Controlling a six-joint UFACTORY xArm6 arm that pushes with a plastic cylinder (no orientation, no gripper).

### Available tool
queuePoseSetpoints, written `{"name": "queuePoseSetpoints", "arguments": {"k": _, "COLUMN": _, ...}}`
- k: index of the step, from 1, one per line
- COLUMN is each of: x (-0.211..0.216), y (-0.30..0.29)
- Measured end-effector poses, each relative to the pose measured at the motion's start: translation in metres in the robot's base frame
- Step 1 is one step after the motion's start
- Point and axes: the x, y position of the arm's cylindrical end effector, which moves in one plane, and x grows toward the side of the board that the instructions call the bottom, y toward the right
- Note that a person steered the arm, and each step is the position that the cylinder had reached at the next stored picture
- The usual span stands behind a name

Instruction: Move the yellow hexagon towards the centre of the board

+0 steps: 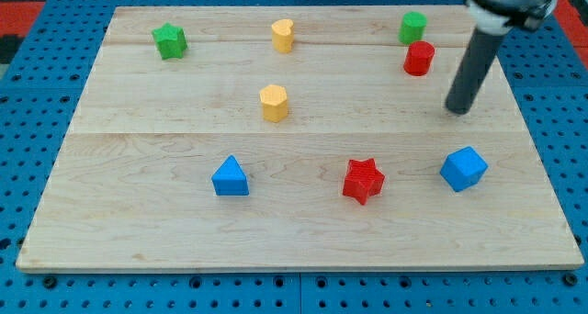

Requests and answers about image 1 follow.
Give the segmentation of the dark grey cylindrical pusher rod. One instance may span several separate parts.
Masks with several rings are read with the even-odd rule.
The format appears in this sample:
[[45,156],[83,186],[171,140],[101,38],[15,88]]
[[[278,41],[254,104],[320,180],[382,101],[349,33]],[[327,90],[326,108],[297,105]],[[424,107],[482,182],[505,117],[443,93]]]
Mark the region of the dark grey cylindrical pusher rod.
[[445,107],[449,112],[456,115],[469,113],[501,43],[501,36],[474,28],[446,97]]

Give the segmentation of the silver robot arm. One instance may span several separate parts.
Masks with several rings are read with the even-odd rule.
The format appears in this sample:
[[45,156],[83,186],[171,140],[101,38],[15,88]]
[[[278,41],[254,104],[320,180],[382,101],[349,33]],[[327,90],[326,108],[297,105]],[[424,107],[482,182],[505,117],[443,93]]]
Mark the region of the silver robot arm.
[[447,94],[445,107],[469,113],[505,36],[514,28],[533,32],[555,10],[558,0],[464,0],[475,20],[468,47]]

